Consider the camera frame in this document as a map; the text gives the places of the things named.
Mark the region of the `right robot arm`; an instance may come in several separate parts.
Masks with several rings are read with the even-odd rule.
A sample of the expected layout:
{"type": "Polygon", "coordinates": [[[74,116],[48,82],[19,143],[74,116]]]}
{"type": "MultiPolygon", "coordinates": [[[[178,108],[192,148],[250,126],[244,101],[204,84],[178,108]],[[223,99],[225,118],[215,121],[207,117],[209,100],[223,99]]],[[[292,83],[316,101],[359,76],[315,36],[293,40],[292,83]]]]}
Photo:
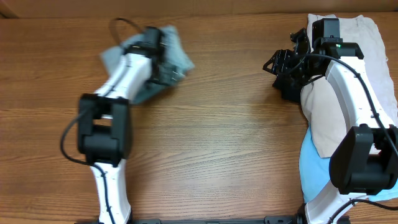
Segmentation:
{"type": "Polygon", "coordinates": [[[315,21],[292,34],[292,50],[278,50],[263,69],[274,88],[296,102],[299,91],[325,78],[336,93],[347,133],[332,154],[330,180],[295,215],[267,216],[266,223],[348,223],[347,212],[397,182],[397,128],[381,108],[365,71],[360,46],[340,36],[337,18],[315,21]]]}

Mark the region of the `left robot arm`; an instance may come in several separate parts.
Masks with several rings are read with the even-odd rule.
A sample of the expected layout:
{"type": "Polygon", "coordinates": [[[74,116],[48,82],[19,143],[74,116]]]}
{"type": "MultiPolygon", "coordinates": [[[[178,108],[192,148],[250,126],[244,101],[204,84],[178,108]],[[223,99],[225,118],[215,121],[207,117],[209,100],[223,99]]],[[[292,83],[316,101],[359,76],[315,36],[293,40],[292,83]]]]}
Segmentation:
{"type": "Polygon", "coordinates": [[[146,27],[102,54],[108,80],[78,105],[77,148],[96,181],[97,223],[131,223],[125,169],[132,149],[131,106],[175,86],[194,67],[174,26],[146,27]]]}

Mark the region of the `light blue denim shorts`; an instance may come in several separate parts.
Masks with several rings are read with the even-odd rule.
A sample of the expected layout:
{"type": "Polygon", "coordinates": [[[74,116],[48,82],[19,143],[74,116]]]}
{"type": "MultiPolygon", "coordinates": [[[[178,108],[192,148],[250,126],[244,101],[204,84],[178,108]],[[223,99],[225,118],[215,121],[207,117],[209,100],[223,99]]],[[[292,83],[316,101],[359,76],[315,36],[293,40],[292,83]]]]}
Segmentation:
{"type": "Polygon", "coordinates": [[[150,82],[152,59],[186,63],[185,75],[195,67],[183,50],[174,26],[160,29],[146,27],[143,33],[105,50],[101,59],[109,78],[95,93],[107,98],[124,98],[134,105],[145,102],[169,87],[150,82]]]}

